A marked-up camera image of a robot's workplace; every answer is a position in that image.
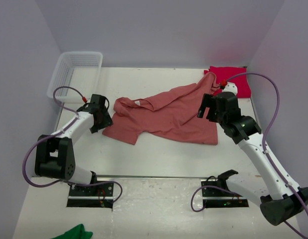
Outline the salmon pink t shirt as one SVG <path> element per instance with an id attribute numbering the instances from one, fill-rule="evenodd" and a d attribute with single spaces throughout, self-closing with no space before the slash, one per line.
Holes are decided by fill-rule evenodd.
<path id="1" fill-rule="evenodd" d="M 102 134 L 132 145 L 143 132 L 179 142 L 217 145 L 216 124 L 200 121 L 197 116 L 203 95 L 218 90 L 216 80 L 216 75 L 208 72 L 198 83 L 148 98 L 118 98 L 114 103 L 113 125 Z"/>

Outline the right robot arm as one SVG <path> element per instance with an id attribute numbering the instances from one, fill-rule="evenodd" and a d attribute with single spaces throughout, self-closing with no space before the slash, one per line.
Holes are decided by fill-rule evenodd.
<path id="1" fill-rule="evenodd" d="M 249 157 L 259 179 L 244 177 L 235 170 L 219 175 L 217 191 L 227 196 L 237 193 L 260 207 L 264 218 L 274 226 L 285 223 L 308 205 L 308 187 L 301 187 L 283 168 L 263 140 L 264 135 L 251 116 L 244 116 L 232 92 L 216 96 L 204 94 L 198 118 L 218 123 L 224 133 Z"/>

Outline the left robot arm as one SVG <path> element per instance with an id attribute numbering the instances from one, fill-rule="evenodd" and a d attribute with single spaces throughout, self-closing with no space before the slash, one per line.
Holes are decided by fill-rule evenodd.
<path id="1" fill-rule="evenodd" d="M 41 135 L 36 147 L 35 174 L 80 185 L 86 195 L 94 195 L 98 190 L 96 173 L 76 165 L 74 144 L 85 132 L 94 134 L 113 124 L 108 106 L 105 96 L 93 94 L 63 128 L 52 135 Z"/>

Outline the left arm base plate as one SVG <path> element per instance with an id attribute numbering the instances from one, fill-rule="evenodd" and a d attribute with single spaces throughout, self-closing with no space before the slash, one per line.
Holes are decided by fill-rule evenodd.
<path id="1" fill-rule="evenodd" d="M 68 208 L 113 208 L 114 183 L 94 187 L 71 186 L 69 189 Z"/>

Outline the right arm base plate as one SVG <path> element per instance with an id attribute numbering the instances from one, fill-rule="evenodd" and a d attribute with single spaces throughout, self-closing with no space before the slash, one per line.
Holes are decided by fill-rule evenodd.
<path id="1" fill-rule="evenodd" d="M 201 180 L 201 186 L 214 186 L 225 190 L 223 183 L 214 176 Z M 201 190 L 203 197 L 203 206 L 208 208 L 247 208 L 249 207 L 248 200 L 235 196 L 231 193 L 226 193 L 216 188 L 204 188 Z"/>

